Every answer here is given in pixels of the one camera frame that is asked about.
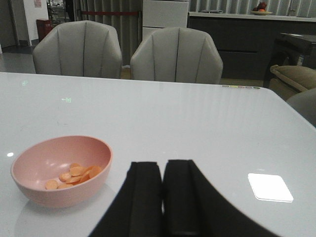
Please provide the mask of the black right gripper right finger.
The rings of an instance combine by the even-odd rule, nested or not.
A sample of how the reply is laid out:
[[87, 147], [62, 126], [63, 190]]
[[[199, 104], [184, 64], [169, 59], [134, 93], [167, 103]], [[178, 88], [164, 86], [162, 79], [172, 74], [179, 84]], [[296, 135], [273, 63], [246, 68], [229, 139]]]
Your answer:
[[164, 177], [168, 237], [273, 237], [227, 201], [192, 160], [169, 160]]

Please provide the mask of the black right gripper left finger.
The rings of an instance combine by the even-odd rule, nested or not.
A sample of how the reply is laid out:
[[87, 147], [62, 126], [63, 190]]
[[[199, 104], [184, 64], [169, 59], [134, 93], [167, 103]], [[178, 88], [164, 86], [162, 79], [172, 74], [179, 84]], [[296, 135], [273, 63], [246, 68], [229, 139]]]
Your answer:
[[126, 179], [91, 237], [159, 237], [162, 181], [155, 162], [132, 162]]

